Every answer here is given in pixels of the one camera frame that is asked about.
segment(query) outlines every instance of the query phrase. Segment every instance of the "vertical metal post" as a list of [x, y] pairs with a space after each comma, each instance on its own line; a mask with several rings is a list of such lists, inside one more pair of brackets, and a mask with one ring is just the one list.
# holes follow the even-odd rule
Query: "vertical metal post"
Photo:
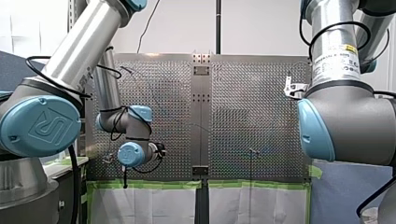
[[201, 181], [196, 190], [195, 224], [209, 223], [208, 149], [211, 111], [210, 55], [195, 54], [192, 57], [191, 116], [199, 127], [192, 126], [191, 160], [192, 178]]
[[216, 0], [216, 54], [221, 54], [221, 0]]

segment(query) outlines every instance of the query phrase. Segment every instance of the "metal bracket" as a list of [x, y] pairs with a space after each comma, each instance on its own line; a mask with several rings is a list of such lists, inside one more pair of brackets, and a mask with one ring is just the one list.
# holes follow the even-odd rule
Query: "metal bracket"
[[303, 99], [306, 90], [308, 90], [308, 84], [291, 83], [291, 77], [286, 77], [286, 85], [283, 92], [285, 92], [287, 97], [297, 100]]
[[192, 175], [209, 175], [208, 166], [192, 166]]
[[195, 76], [209, 76], [209, 66], [194, 66]]

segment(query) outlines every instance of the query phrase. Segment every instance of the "black cable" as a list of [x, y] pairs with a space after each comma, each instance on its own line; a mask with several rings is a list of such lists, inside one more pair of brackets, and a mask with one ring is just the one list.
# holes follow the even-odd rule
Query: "black cable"
[[12, 95], [12, 93], [2, 94], [0, 96], [0, 103], [7, 101], [11, 95]]
[[125, 189], [128, 189], [128, 169], [126, 168], [126, 167], [123, 167], [124, 168], [124, 188]]
[[393, 98], [396, 98], [396, 92], [391, 92], [391, 91], [374, 91], [374, 95], [387, 95], [387, 96], [392, 96]]
[[372, 34], [371, 34], [370, 29], [369, 29], [366, 25], [364, 25], [363, 23], [358, 22], [358, 21], [340, 21], [340, 22], [337, 22], [337, 23], [335, 23], [335, 24], [328, 25], [328, 26], [326, 26], [325, 28], [321, 29], [321, 30], [312, 38], [312, 41], [311, 41], [311, 43], [309, 44], [309, 51], [308, 51], [308, 53], [309, 53], [309, 59], [310, 59], [311, 61], [312, 61], [312, 48], [314, 47], [315, 42], [320, 38], [321, 35], [323, 35], [324, 33], [326, 33], [329, 29], [333, 28], [334, 26], [339, 26], [339, 25], [357, 25], [357, 26], [359, 26], [361, 29], [363, 29], [363, 30], [367, 33], [366, 41], [364, 42], [364, 44], [362, 44], [360, 47], [358, 47], [358, 50], [364, 48], [364, 47], [369, 43]]
[[36, 68], [32, 65], [32, 62], [31, 62], [31, 61], [32, 61], [32, 60], [35, 60], [35, 59], [50, 59], [50, 56], [31, 56], [31, 57], [26, 58], [26, 64], [27, 64], [27, 66], [28, 66], [30, 69], [32, 69], [32, 71], [34, 71], [36, 74], [38, 74], [40, 77], [46, 79], [50, 84], [54, 85], [55, 87], [57, 87], [57, 88], [59, 88], [59, 89], [61, 89], [61, 90], [70, 91], [70, 92], [72, 92], [72, 93], [74, 93], [74, 94], [77, 94], [77, 95], [79, 95], [79, 96], [82, 97], [82, 98], [91, 98], [90, 95], [87, 95], [87, 94], [81, 93], [81, 92], [79, 92], [79, 91], [75, 91], [75, 90], [73, 90], [73, 89], [67, 88], [67, 87], [65, 87], [65, 86], [63, 86], [63, 85], [60, 85], [60, 84], [58, 84], [57, 82], [55, 82], [54, 80], [52, 80], [52, 79], [50, 79], [49, 77], [47, 77], [46, 75], [42, 74], [41, 71], [39, 71], [38, 69], [36, 69]]
[[385, 44], [385, 47], [381, 50], [381, 52], [379, 52], [379, 54], [377, 56], [375, 56], [372, 60], [370, 60], [368, 63], [366, 64], [370, 64], [373, 61], [377, 60], [379, 57], [381, 57], [381, 55], [385, 52], [385, 50], [387, 50], [388, 46], [389, 46], [389, 42], [390, 42], [390, 30], [387, 30], [387, 35], [388, 35], [388, 39], [387, 39], [387, 43]]
[[304, 0], [304, 2], [303, 2], [303, 10], [302, 10], [301, 13], [300, 13], [299, 31], [300, 31], [300, 38], [303, 40], [303, 42], [304, 42], [306, 45], [309, 46], [310, 44], [309, 44], [309, 42], [305, 39], [305, 36], [304, 36], [304, 33], [303, 33], [303, 15], [305, 14], [306, 7], [307, 7], [307, 3], [306, 3], [306, 1]]
[[100, 67], [100, 68], [102, 68], [102, 69], [108, 70], [108, 71], [110, 71], [110, 72], [117, 73], [118, 76], [115, 77], [116, 79], [122, 78], [122, 73], [119, 72], [119, 71], [117, 71], [116, 69], [112, 69], [112, 68], [103, 66], [103, 65], [101, 65], [101, 64], [98, 64], [98, 65], [96, 65], [96, 66], [98, 66], [98, 67]]
[[161, 165], [162, 162], [163, 162], [163, 158], [160, 157], [160, 158], [158, 159], [157, 165], [155, 165], [154, 168], [152, 168], [152, 169], [149, 170], [149, 171], [138, 170], [138, 169], [136, 169], [136, 168], [134, 168], [134, 167], [132, 167], [132, 169], [133, 169], [134, 171], [138, 172], [139, 174], [146, 175], [146, 174], [152, 173], [152, 172], [154, 172], [155, 170], [157, 170], [157, 168], [160, 167], [160, 165]]
[[108, 50], [111, 50], [111, 49], [114, 49], [114, 47], [113, 46], [108, 46], [107, 49], [105, 49], [105, 52], [108, 51]]
[[72, 162], [73, 171], [73, 210], [71, 224], [77, 223], [78, 218], [78, 203], [79, 203], [79, 174], [78, 174], [78, 164], [77, 156], [73, 145], [69, 147], [70, 161]]
[[380, 189], [378, 189], [374, 194], [372, 194], [370, 197], [368, 197], [366, 200], [364, 200], [361, 205], [356, 209], [356, 214], [358, 217], [361, 217], [361, 210], [365, 206], [367, 206], [369, 203], [371, 203], [373, 200], [375, 200], [379, 195], [381, 195], [385, 190], [389, 189], [394, 183], [396, 182], [396, 176], [394, 176], [390, 181], [388, 181], [384, 186], [382, 186]]
[[157, 6], [158, 6], [158, 4], [160, 4], [160, 1], [161, 1], [161, 0], [157, 0], [157, 3], [155, 4], [155, 7], [154, 7], [154, 9], [152, 10], [151, 15], [150, 15], [149, 18], [148, 18], [148, 23], [146, 24], [145, 31], [143, 31], [142, 35], [140, 36], [140, 39], [139, 39], [139, 46], [137, 47], [137, 53], [139, 53], [139, 51], [140, 51], [140, 47], [142, 46], [143, 36], [146, 34], [146, 31], [147, 31], [148, 28], [149, 28], [149, 23], [151, 22], [152, 16], [154, 16], [154, 12], [155, 12], [155, 10], [157, 10]]
[[127, 106], [122, 106], [122, 108], [123, 108], [122, 111], [117, 115], [117, 117], [115, 117], [113, 119], [113, 128], [111, 129], [111, 132], [110, 132], [110, 140], [113, 142], [119, 140], [120, 137], [122, 136], [122, 133], [120, 133], [117, 137], [113, 138], [113, 133], [118, 132], [117, 125], [120, 123], [122, 115], [128, 110]]

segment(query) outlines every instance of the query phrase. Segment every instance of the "robotic arm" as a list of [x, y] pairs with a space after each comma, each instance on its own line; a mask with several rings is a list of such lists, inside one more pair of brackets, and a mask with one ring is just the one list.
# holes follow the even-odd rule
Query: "robotic arm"
[[67, 149], [81, 126], [79, 96], [86, 96], [82, 92], [94, 74], [101, 102], [97, 126], [107, 132], [126, 133], [129, 139], [120, 148], [120, 162], [135, 167], [160, 156], [157, 145], [149, 146], [151, 109], [141, 105], [121, 107], [117, 80], [102, 69], [95, 72], [99, 61], [114, 67], [111, 49], [106, 48], [117, 29], [126, 26], [146, 3], [90, 1], [46, 66], [41, 72], [35, 70], [39, 76], [24, 79], [9, 99], [0, 102], [0, 154], [46, 157]]
[[[298, 104], [304, 152], [326, 161], [396, 165], [395, 100], [375, 99], [374, 90], [361, 82], [396, 1], [312, 0], [305, 6], [316, 41], [311, 44], [312, 83]], [[372, 32], [368, 42], [364, 29], [355, 35], [348, 24], [358, 8], [365, 13], [361, 26]]]
[[[37, 157], [69, 148], [80, 132], [81, 97], [91, 75], [99, 92], [101, 113], [97, 127], [126, 133], [119, 150], [124, 167], [161, 159], [164, 146], [150, 143], [152, 111], [142, 105], [122, 106], [111, 48], [117, 29], [128, 24], [146, 0], [91, 0], [77, 23], [39, 71], [25, 78], [14, 92], [0, 91], [0, 217], [2, 223], [58, 222], [58, 184], [48, 180]], [[77, 162], [72, 160], [74, 168]], [[78, 213], [78, 171], [74, 172], [72, 222]]]

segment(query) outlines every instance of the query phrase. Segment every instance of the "pegboard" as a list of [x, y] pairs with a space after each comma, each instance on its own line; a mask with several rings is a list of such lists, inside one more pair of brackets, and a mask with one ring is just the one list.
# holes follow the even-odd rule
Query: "pegboard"
[[210, 178], [305, 181], [297, 104], [283, 89], [288, 73], [305, 82], [307, 60], [214, 56], [211, 63]]
[[[165, 144], [167, 156], [154, 172], [141, 175], [128, 172], [133, 179], [191, 180], [191, 56], [162, 56], [155, 59], [145, 55], [123, 55], [116, 58], [116, 68], [121, 71], [119, 79], [123, 105], [146, 105], [153, 110], [152, 135], [150, 140]], [[123, 66], [132, 74], [122, 70]], [[97, 94], [93, 89], [90, 116], [91, 124], [99, 113]], [[125, 143], [122, 136], [109, 141], [109, 133], [93, 130], [90, 138], [94, 145], [87, 152], [91, 162], [89, 179], [122, 178], [117, 151]], [[150, 170], [156, 161], [139, 167]]]
[[[212, 55], [202, 70], [208, 69], [204, 76], [196, 74], [203, 64], [190, 54], [119, 54], [115, 59], [122, 73], [121, 102], [153, 109], [151, 139], [168, 150], [157, 171], [129, 172], [129, 178], [191, 180], [191, 167], [197, 163], [209, 167], [212, 179], [305, 182], [308, 178], [309, 160], [300, 147], [296, 102], [283, 93], [291, 68], [293, 82], [304, 82], [310, 67], [296, 63], [307, 62], [306, 58]], [[109, 145], [109, 133], [94, 128], [99, 111], [93, 84], [92, 94], [86, 112], [91, 129], [87, 177], [122, 178], [116, 155], [125, 139]], [[111, 163], [109, 154], [115, 159]]]

